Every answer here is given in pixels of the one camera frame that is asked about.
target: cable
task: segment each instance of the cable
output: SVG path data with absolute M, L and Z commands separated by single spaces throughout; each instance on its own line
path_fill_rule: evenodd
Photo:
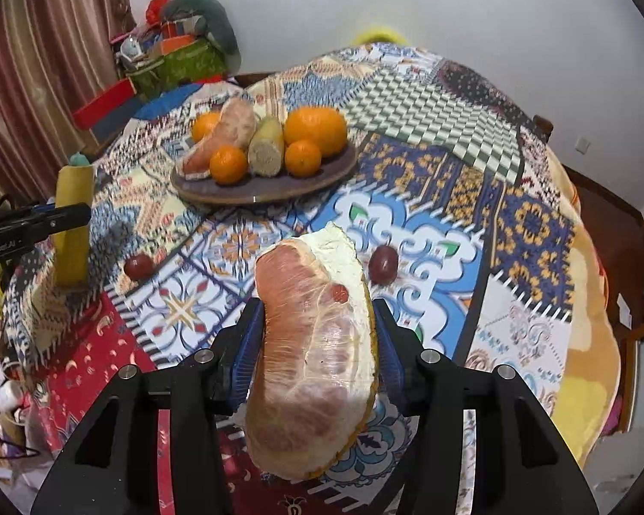
M 21 449 L 26 453 L 31 452 L 31 454 L 25 454 L 25 455 L 5 455 L 5 456 L 0 455 L 0 459 L 4 459 L 5 461 L 14 461 L 16 459 L 31 459 L 32 457 L 38 457 L 38 455 L 40 455 L 40 451 L 38 449 L 33 449 L 32 447 L 27 447 L 25 445 L 19 445 L 18 443 L 14 443 L 14 442 L 9 442 L 6 439 L 0 438 L 0 443 L 2 445 L 11 445 L 12 447 Z

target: red date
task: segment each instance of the red date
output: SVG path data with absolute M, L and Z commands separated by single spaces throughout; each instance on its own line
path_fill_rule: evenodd
M 398 252 L 391 245 L 380 245 L 369 258 L 369 279 L 375 284 L 390 285 L 398 273 Z
M 124 262 L 124 273 L 135 282 L 147 279 L 153 271 L 155 271 L 155 264 L 145 253 L 132 255 Z

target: metal screw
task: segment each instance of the metal screw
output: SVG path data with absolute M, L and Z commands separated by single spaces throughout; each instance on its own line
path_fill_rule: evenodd
M 215 353 L 210 349 L 200 349 L 194 354 L 194 360 L 198 364 L 206 364 L 215 357 Z
M 515 370 L 508 364 L 499 366 L 496 371 L 504 380 L 512 380 L 515 377 Z
M 138 373 L 138 371 L 139 369 L 136 368 L 134 364 L 127 364 L 126 366 L 119 368 L 119 371 L 117 373 L 123 380 L 130 380 Z
M 425 349 L 419 353 L 419 357 L 427 364 L 436 364 L 441 360 L 441 354 L 434 349 Z

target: checkered pattern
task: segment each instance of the checkered pattern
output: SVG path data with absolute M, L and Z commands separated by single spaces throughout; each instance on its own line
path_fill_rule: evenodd
M 511 184 L 522 171 L 516 130 L 510 123 L 435 85 L 379 70 L 342 112 L 351 127 L 439 145 L 465 164 Z

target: green bag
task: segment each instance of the green bag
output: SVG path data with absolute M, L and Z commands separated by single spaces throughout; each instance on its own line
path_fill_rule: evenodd
M 175 89 L 179 82 L 221 75 L 227 71 L 222 53 L 206 39 L 200 38 L 165 55 L 163 67 L 165 91 Z
M 201 38 L 126 75 L 141 101 L 148 102 L 164 91 L 176 89 L 179 82 L 194 82 L 226 71 L 222 53 Z
M 151 101 L 163 92 L 164 66 L 165 58 L 158 58 L 147 66 L 126 74 L 142 102 Z

